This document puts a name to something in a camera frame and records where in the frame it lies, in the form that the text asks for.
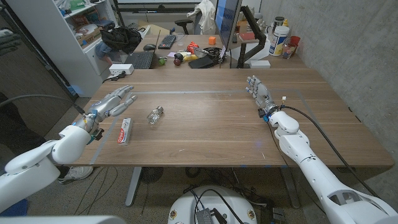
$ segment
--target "robotic arm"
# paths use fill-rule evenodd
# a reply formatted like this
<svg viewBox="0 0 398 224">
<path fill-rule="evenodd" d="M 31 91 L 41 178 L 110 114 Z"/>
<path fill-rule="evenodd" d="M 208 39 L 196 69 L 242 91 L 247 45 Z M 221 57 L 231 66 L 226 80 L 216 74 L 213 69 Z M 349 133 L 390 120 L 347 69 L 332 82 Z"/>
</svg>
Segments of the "robotic arm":
<svg viewBox="0 0 398 224">
<path fill-rule="evenodd" d="M 247 81 L 250 87 L 246 90 L 260 107 L 259 116 L 277 128 L 274 134 L 280 149 L 301 168 L 332 224 L 398 223 L 398 213 L 386 202 L 358 192 L 337 179 L 312 151 L 299 123 L 280 110 L 260 79 L 253 76 Z"/>
<path fill-rule="evenodd" d="M 124 86 L 106 95 L 77 122 L 62 130 L 61 139 L 47 141 L 11 160 L 5 167 L 6 173 L 0 176 L 0 212 L 55 181 L 60 172 L 54 162 L 71 164 L 80 158 L 87 144 L 100 140 L 104 130 L 99 123 L 109 116 L 119 116 L 137 100 L 133 96 L 120 104 L 133 88 Z"/>
</svg>

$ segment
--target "red cup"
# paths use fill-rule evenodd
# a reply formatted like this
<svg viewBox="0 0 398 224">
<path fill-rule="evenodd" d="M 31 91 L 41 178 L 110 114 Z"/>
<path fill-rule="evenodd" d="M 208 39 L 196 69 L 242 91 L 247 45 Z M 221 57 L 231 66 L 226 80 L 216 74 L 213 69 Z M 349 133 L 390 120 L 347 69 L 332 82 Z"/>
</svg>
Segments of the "red cup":
<svg viewBox="0 0 398 224">
<path fill-rule="evenodd" d="M 297 46 L 299 46 L 299 42 L 300 42 L 300 37 L 297 36 L 291 36 L 290 37 L 290 43 L 291 44 L 295 44 Z M 297 47 L 296 49 L 294 49 L 294 52 L 292 53 L 292 56 L 296 53 Z"/>
</svg>

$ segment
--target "paper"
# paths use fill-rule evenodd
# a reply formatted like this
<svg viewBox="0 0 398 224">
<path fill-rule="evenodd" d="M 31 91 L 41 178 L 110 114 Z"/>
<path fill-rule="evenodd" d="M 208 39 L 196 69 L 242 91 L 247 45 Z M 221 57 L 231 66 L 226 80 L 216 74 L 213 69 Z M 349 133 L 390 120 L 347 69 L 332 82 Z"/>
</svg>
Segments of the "paper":
<svg viewBox="0 0 398 224">
<path fill-rule="evenodd" d="M 168 57 L 174 57 L 175 54 L 176 54 L 175 52 L 170 52 L 167 56 Z"/>
<path fill-rule="evenodd" d="M 253 49 L 255 46 L 257 46 L 258 43 L 250 43 L 246 44 L 246 53 L 248 53 L 251 49 Z M 261 60 L 262 58 L 266 57 L 269 55 L 269 47 L 271 46 L 271 43 L 267 40 L 266 45 L 262 50 L 260 50 L 257 54 L 255 54 L 253 57 L 249 58 L 249 60 L 245 61 L 246 63 L 250 63 L 252 60 Z M 235 49 L 231 49 L 231 54 L 232 58 L 237 60 L 239 59 L 239 54 L 241 53 L 241 47 L 236 47 Z"/>
</svg>

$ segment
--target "computer mouse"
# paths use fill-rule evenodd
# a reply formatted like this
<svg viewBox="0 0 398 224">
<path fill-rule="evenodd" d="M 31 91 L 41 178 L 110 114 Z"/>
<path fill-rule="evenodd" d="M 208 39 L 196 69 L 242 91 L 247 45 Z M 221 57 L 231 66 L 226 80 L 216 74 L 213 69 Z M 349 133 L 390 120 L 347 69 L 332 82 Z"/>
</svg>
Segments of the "computer mouse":
<svg viewBox="0 0 398 224">
<path fill-rule="evenodd" d="M 155 50 L 156 49 L 156 45 L 154 44 L 147 44 L 143 47 L 144 50 Z"/>
</svg>

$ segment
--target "person's leg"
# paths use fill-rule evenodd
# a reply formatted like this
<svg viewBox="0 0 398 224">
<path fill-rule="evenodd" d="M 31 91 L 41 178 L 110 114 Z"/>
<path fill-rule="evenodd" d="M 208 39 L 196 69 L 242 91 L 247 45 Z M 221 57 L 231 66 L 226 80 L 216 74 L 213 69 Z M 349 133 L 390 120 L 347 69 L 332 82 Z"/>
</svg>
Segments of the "person's leg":
<svg viewBox="0 0 398 224">
<path fill-rule="evenodd" d="M 0 102 L 7 100 L 7 97 L 0 93 Z M 0 144 L 7 146 L 15 156 L 41 146 L 46 142 L 45 138 L 29 129 L 18 112 L 18 108 L 9 103 L 0 109 Z M 66 167 L 58 166 L 61 172 L 58 177 L 60 183 L 65 180 L 81 180 L 88 177 L 92 167 Z"/>
<path fill-rule="evenodd" d="M 58 169 L 62 168 L 61 175 L 58 177 L 58 183 L 60 184 L 69 184 L 74 180 L 83 180 L 88 177 L 93 172 L 92 166 L 84 166 L 84 167 L 64 167 L 61 166 Z"/>
</svg>

